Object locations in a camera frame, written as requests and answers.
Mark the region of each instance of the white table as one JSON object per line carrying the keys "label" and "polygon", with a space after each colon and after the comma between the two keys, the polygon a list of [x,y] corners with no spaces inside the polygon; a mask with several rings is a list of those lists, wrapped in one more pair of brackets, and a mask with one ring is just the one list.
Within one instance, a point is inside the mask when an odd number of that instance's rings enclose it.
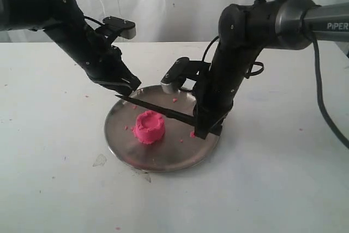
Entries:
{"label": "white table", "polygon": [[[149,86],[207,43],[117,45]],[[348,232],[349,150],[317,108],[311,46],[264,50],[265,72],[244,80],[214,154],[170,174],[135,172],[109,151],[117,98],[55,44],[0,51],[0,232]],[[320,53],[327,109],[349,136],[349,59],[333,43]]]}

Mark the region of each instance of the metal plate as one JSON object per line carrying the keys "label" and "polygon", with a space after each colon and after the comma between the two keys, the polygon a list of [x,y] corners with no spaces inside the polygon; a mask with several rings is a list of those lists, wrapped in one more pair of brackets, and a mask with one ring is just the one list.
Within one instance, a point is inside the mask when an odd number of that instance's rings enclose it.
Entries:
{"label": "metal plate", "polygon": [[[190,93],[178,91],[166,94],[161,86],[138,89],[131,97],[192,115],[195,98]],[[194,127],[180,121],[164,117],[166,133],[161,141],[144,145],[131,131],[136,118],[147,109],[137,107],[126,101],[118,101],[109,112],[105,121],[105,137],[110,150],[123,162],[136,169],[154,172],[167,172],[186,169],[209,155],[219,140],[218,136],[208,134],[205,140],[191,138]]]}

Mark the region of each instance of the pink play dough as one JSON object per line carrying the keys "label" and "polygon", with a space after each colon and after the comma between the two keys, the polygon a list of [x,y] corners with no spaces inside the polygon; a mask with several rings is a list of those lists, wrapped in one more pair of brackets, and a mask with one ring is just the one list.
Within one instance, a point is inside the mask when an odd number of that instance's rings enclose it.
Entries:
{"label": "pink play dough", "polygon": [[133,133],[144,144],[150,145],[160,140],[165,134],[165,122],[162,115],[152,110],[138,115]]}

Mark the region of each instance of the round metal tray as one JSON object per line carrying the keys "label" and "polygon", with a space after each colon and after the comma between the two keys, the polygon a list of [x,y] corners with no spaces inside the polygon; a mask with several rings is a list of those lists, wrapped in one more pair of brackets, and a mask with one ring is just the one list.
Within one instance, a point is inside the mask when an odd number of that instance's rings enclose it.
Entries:
{"label": "round metal tray", "polygon": [[[192,115],[195,98],[178,91],[166,94],[161,86],[150,86],[135,91],[131,97]],[[186,169],[201,162],[217,145],[219,136],[208,134],[205,140],[191,138],[194,127],[164,116],[166,133],[152,145],[144,145],[134,137],[131,127],[147,109],[119,100],[105,121],[105,137],[110,150],[126,164],[140,170],[167,172]]]}

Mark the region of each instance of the table surface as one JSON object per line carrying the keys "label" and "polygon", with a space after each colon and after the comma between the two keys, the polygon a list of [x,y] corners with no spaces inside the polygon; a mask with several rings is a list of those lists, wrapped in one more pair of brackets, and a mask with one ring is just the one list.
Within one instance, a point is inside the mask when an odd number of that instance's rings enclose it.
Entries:
{"label": "table surface", "polygon": [[[117,45],[144,87],[207,43]],[[166,174],[110,152],[117,98],[55,44],[0,50],[1,232],[348,232],[349,150],[318,110],[311,46],[264,50],[214,153]],[[349,136],[349,59],[334,43],[320,54],[327,109]]]}

